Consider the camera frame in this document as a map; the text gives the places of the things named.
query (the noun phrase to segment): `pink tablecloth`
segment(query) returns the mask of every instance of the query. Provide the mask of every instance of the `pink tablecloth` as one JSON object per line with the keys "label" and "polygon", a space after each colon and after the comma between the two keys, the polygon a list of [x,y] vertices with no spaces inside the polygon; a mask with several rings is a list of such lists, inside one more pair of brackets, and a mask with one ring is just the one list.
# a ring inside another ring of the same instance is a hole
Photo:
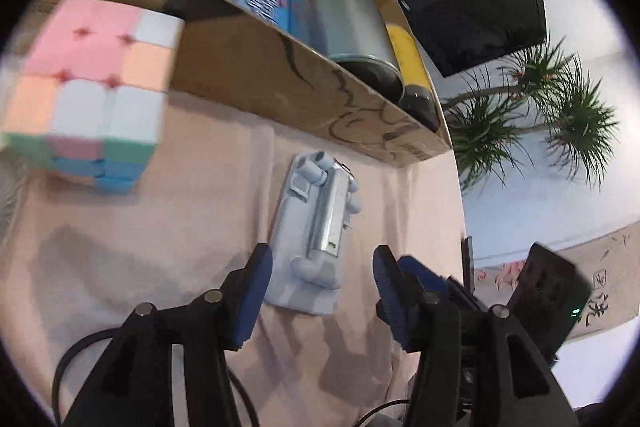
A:
{"label": "pink tablecloth", "polygon": [[[335,315],[263,305],[229,365],[266,427],[349,426],[402,397],[417,362],[376,318],[371,256],[388,243],[397,256],[410,253],[461,279],[464,222],[452,153],[395,169],[229,107],[183,93],[170,100],[164,140],[134,194],[107,196],[32,175],[0,256],[2,338],[28,386],[49,404],[56,364],[75,341],[119,325],[142,301],[173,307],[219,285],[268,240],[294,154],[323,149],[354,172],[363,206]],[[70,366],[63,410],[104,346]],[[174,401],[182,427],[179,355]]]}

